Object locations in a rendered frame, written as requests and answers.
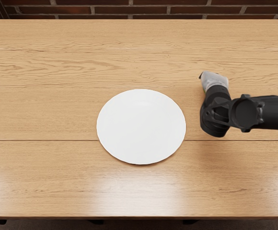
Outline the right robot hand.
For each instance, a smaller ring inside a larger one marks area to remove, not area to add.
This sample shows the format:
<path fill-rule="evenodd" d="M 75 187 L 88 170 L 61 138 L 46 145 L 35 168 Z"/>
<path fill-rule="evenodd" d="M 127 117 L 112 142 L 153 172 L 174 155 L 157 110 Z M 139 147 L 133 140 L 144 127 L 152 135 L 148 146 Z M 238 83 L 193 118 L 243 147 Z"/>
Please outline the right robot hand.
<path fill-rule="evenodd" d="M 199 79 L 201 80 L 204 92 L 207 92 L 208 89 L 210 89 L 213 86 L 223 86 L 226 89 L 229 89 L 228 78 L 220 74 L 211 71 L 203 71 L 200 74 Z"/>

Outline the white round plate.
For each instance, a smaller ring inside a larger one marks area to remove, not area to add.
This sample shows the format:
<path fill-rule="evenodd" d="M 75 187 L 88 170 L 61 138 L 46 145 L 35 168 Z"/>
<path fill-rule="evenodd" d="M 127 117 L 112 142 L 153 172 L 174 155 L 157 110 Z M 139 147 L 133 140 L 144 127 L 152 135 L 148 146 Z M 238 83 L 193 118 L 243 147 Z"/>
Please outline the white round plate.
<path fill-rule="evenodd" d="M 185 116 L 163 93 L 134 89 L 112 97 L 96 122 L 104 149 L 116 159 L 136 165 L 158 163 L 173 155 L 186 133 Z"/>

